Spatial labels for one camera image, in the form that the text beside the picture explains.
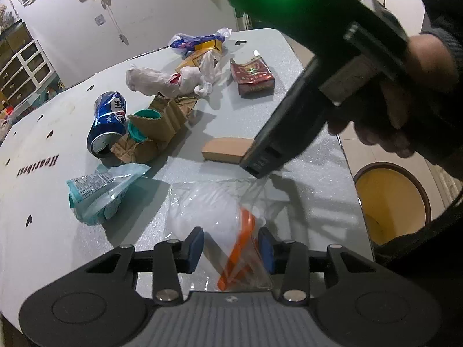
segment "white plastic bag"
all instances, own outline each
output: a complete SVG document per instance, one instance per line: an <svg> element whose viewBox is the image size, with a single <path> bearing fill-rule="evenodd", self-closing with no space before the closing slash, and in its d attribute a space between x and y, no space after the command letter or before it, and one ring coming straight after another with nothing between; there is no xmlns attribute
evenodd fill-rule
<svg viewBox="0 0 463 347"><path fill-rule="evenodd" d="M156 95L158 92L170 99L180 93L178 82L171 83L172 76L162 71L150 68L138 68L131 65L126 73L127 87L132 91L140 91L146 96Z"/></svg>
<svg viewBox="0 0 463 347"><path fill-rule="evenodd" d="M197 85L204 83L201 71L198 67L183 67L180 69L180 94L188 95L195 91Z"/></svg>
<svg viewBox="0 0 463 347"><path fill-rule="evenodd" d="M204 54L201 65L183 67L178 73L169 75L150 68L131 65L126 72L126 84L132 91L140 91L147 96L158 92L170 99L178 95L188 95L193 91L199 97L206 97L212 91L212 84L219 76L219 55L214 51Z"/></svg>
<svg viewBox="0 0 463 347"><path fill-rule="evenodd" d="M258 196L266 179L174 184L170 188L165 238L184 240L204 230L204 251L195 273L181 274L184 295L197 291L269 289L272 281L256 248L264 225Z"/></svg>
<svg viewBox="0 0 463 347"><path fill-rule="evenodd" d="M201 60L201 83L194 88L194 93L199 97L206 97L212 92L212 84L220 75L220 55L215 51L208 51Z"/></svg>

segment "nutrition label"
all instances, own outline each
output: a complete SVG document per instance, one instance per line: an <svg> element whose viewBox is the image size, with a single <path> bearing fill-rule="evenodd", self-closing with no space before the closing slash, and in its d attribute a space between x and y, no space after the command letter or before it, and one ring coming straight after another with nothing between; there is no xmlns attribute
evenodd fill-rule
<svg viewBox="0 0 463 347"><path fill-rule="evenodd" d="M82 198L87 198L103 186L114 181L108 173L97 173L95 175L82 176L81 178L74 178L71 180L76 186Z"/></svg>

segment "screw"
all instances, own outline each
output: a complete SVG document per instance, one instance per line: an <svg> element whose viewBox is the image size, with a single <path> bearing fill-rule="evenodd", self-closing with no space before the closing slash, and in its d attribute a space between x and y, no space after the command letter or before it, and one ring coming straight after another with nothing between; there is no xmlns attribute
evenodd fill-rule
<svg viewBox="0 0 463 347"><path fill-rule="evenodd" d="M290 289L283 294L283 297L291 302L299 302L307 297L307 294L300 289Z"/></svg>
<svg viewBox="0 0 463 347"><path fill-rule="evenodd" d="M165 288L156 293L156 298L160 301L172 301L178 297L178 292L175 289Z"/></svg>

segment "yellow bucket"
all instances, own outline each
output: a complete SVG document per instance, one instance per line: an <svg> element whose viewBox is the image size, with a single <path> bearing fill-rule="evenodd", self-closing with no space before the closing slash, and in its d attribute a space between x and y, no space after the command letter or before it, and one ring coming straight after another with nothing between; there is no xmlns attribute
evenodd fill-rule
<svg viewBox="0 0 463 347"><path fill-rule="evenodd" d="M354 177L370 239L382 245L418 231L431 220L423 186L399 165L377 162Z"/></svg>

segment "plastic bag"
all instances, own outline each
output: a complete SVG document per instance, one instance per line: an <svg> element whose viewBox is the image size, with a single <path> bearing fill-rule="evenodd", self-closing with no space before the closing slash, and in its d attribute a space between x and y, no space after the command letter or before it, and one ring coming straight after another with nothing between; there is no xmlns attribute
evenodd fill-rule
<svg viewBox="0 0 463 347"><path fill-rule="evenodd" d="M160 92L165 97L173 99L180 93L177 78L162 71L138 68L133 64L126 72L126 84L129 90L140 91L149 97Z"/></svg>
<svg viewBox="0 0 463 347"><path fill-rule="evenodd" d="M265 181L239 179L171 186L165 238L184 240L195 226L204 230L204 250L196 271L179 275L185 296L191 289L272 287L255 243L264 225L258 196Z"/></svg>
<svg viewBox="0 0 463 347"><path fill-rule="evenodd" d="M214 51L204 54L201 66L183 67L180 73L168 75L150 68L138 68L131 65L126 72L126 84L132 91L140 91L146 96L158 92L170 99L178 95L188 95L193 91L199 97L205 97L212 91L212 83L219 76L220 56Z"/></svg>
<svg viewBox="0 0 463 347"><path fill-rule="evenodd" d="M129 163L107 170L100 165L93 175L66 181L69 205L81 222L94 226L112 218L119 208L127 188L150 167Z"/></svg>
<svg viewBox="0 0 463 347"><path fill-rule="evenodd" d="M220 75L219 60L220 55L215 51L204 54L200 65L201 82L194 88L194 93L199 97L206 97L212 92L212 84Z"/></svg>
<svg viewBox="0 0 463 347"><path fill-rule="evenodd" d="M183 33L175 34L170 39L168 45L179 55L186 55L188 52L194 51L194 46L205 43L210 40L220 40L224 42L232 34L232 30L226 27L217 30L216 33L207 36L191 36Z"/></svg>

